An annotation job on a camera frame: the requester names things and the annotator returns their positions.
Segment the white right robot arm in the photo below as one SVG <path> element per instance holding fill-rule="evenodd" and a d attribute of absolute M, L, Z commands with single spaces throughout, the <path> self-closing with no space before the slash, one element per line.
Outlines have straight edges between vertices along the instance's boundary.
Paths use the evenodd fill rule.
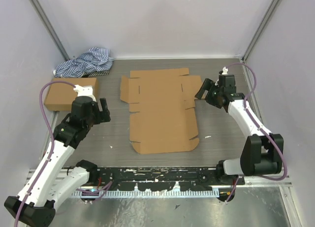
<path fill-rule="evenodd" d="M 221 160 L 216 166 L 217 181 L 229 184 L 234 176 L 258 176 L 280 181 L 287 176 L 284 138 L 272 133 L 253 113 L 247 97 L 236 91 L 234 75 L 206 78 L 195 95 L 216 108 L 223 108 L 237 123 L 246 142 L 237 159 Z"/>

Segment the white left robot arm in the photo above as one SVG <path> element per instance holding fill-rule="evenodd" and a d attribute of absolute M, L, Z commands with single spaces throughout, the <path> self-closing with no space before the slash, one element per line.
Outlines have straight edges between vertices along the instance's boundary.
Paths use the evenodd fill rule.
<path fill-rule="evenodd" d="M 80 186 L 95 185 L 99 180 L 96 164 L 81 160 L 59 184 L 54 185 L 59 172 L 79 143 L 94 125 L 110 122 L 105 98 L 99 102 L 88 96 L 78 96 L 71 112 L 58 124 L 47 152 L 31 179 L 17 196 L 8 196 L 5 208 L 15 218 L 30 227 L 47 227 L 60 205 Z"/>

